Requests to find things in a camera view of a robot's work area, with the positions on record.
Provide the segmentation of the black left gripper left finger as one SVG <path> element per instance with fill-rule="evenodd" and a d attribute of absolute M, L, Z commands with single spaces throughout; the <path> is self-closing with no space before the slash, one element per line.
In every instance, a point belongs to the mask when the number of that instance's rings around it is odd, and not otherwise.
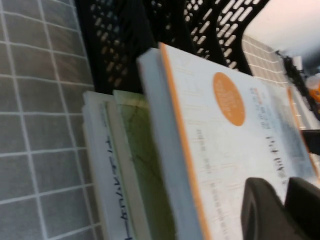
<path fill-rule="evenodd" d="M 288 222 L 274 188 L 264 179 L 245 181 L 241 208 L 244 240 L 287 240 Z"/>

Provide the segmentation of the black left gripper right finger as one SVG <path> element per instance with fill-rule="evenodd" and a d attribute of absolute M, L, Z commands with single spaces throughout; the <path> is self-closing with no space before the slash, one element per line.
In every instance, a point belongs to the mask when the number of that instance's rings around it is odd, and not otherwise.
<path fill-rule="evenodd" d="M 320 238 L 320 189 L 308 181 L 291 177 L 285 209 L 311 240 Z"/>

